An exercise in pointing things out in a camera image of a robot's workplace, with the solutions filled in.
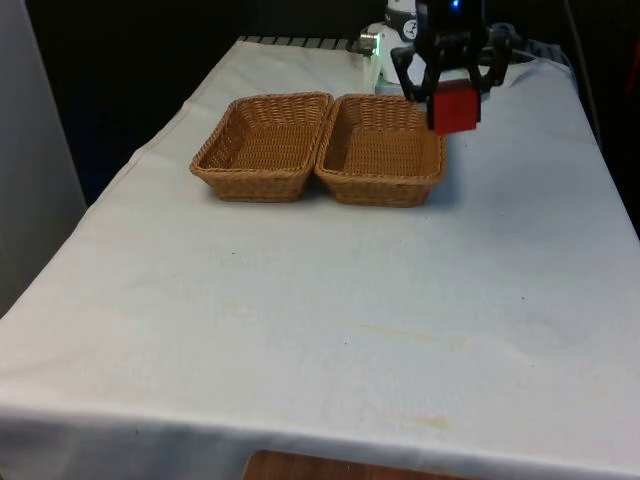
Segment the black background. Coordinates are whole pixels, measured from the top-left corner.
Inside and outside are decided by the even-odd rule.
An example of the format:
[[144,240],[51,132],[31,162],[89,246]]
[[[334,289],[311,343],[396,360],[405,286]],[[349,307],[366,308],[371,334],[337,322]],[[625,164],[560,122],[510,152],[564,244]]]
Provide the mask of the black background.
[[[355,36],[386,0],[29,0],[27,2],[87,201],[179,110],[241,34]],[[572,0],[604,155],[640,225],[631,172],[640,159],[640,85],[625,94],[640,38],[637,0]],[[561,0],[486,0],[487,21],[558,43],[579,62]]]

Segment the cable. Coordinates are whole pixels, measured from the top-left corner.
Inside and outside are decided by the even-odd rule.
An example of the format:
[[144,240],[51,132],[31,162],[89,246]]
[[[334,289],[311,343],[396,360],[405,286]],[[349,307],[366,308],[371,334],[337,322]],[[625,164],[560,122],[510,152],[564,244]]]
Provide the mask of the cable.
[[596,102],[593,97],[593,90],[591,90],[591,82],[589,80],[589,73],[587,72],[587,62],[584,57],[584,51],[582,50],[582,41],[578,33],[578,27],[576,21],[573,18],[573,10],[569,0],[564,0],[564,9],[567,13],[567,19],[569,20],[569,27],[571,28],[571,34],[573,35],[573,41],[576,45],[578,53],[578,61],[580,62],[580,70],[582,70],[582,78],[584,80],[585,90],[587,94],[587,102],[589,103],[589,110],[591,110],[591,120],[593,122],[593,130],[598,142],[598,147],[602,150],[602,136],[600,130],[600,121],[598,120],[598,110],[596,109]]

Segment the wooden surface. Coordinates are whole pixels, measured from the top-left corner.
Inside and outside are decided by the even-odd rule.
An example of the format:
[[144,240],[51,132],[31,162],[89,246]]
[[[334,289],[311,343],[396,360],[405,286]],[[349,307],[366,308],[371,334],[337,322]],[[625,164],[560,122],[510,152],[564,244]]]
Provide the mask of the wooden surface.
[[288,453],[258,452],[251,456],[243,480],[462,480],[434,473],[412,472],[361,463],[341,462]]

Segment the green light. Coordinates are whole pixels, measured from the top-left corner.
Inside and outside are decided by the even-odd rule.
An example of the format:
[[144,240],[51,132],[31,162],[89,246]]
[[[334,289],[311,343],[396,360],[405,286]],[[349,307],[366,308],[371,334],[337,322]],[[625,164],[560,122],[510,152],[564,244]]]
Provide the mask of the green light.
[[376,57],[380,56],[380,34],[376,35]]

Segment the white table cover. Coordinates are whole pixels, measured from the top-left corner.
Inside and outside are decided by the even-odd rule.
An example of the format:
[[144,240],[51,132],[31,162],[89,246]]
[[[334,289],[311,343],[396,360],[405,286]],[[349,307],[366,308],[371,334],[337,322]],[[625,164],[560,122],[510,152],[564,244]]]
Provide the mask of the white table cover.
[[238,43],[134,155],[0,321],[5,480],[237,479],[265,448],[640,478],[640,248],[561,69],[494,90],[421,208],[189,173],[231,100],[361,80]]

